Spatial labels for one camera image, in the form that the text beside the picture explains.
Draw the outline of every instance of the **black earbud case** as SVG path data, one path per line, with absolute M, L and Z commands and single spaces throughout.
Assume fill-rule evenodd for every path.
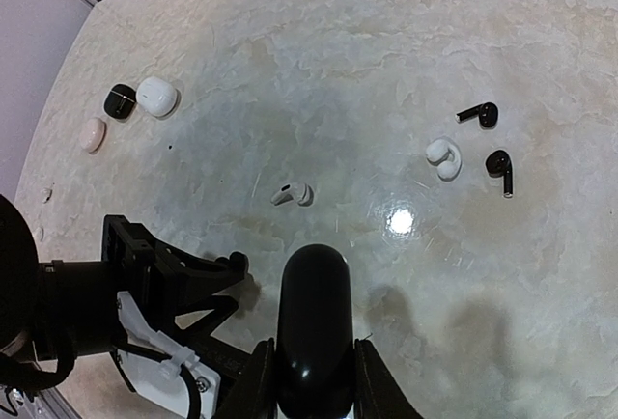
M 107 95 L 103 108 L 105 113 L 116 120 L 128 118 L 135 106 L 135 90 L 126 84 L 117 84 Z

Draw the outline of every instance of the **earbud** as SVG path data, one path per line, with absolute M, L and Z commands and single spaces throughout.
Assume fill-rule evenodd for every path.
M 490 129 L 498 123 L 498 107 L 492 102 L 482 103 L 458 113 L 457 121 L 462 123 L 476 116 L 479 117 L 481 127 Z
M 291 200 L 302 207 L 313 203 L 313 189 L 304 182 L 292 182 L 281 187 L 270 199 L 273 205 L 281 205 Z
M 504 151 L 495 151 L 485 161 L 487 171 L 492 178 L 504 177 L 504 197 L 513 197 L 513 165 L 511 157 Z
M 437 165 L 437 175 L 443 181 L 452 181 L 462 169 L 462 153 L 448 139 L 440 138 L 432 142 L 427 146 L 426 156 L 430 163 Z

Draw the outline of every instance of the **marble table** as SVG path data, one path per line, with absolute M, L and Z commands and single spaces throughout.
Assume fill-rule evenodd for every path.
M 351 267 L 354 329 L 428 419 L 618 417 L 618 0 L 104 0 L 42 113 L 16 196 L 43 260 L 95 260 L 120 213 L 198 256 L 250 258 L 216 335 L 275 334 L 308 243 Z M 76 134 L 118 82 L 182 92 L 159 121 Z M 494 130 L 455 114 L 494 101 Z M 425 147 L 448 136 L 441 182 Z M 506 149 L 515 196 L 484 162 Z M 285 182 L 313 206 L 274 207 Z M 53 184 L 49 203 L 41 191 Z M 62 391 L 85 417 L 167 417 L 108 356 Z

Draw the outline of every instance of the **white wall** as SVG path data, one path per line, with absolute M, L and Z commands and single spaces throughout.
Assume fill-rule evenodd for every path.
M 89 11 L 79 0 L 0 0 L 0 193 L 11 200 L 47 94 Z

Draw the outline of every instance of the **white earbud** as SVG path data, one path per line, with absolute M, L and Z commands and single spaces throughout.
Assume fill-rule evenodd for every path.
M 292 182 L 281 187 L 270 199 L 273 205 L 281 205 L 291 200 L 302 207 L 313 203 L 313 190 L 304 182 Z
M 452 181 L 462 169 L 462 153 L 446 138 L 439 138 L 427 146 L 427 159 L 437 165 L 437 175 L 443 181 Z

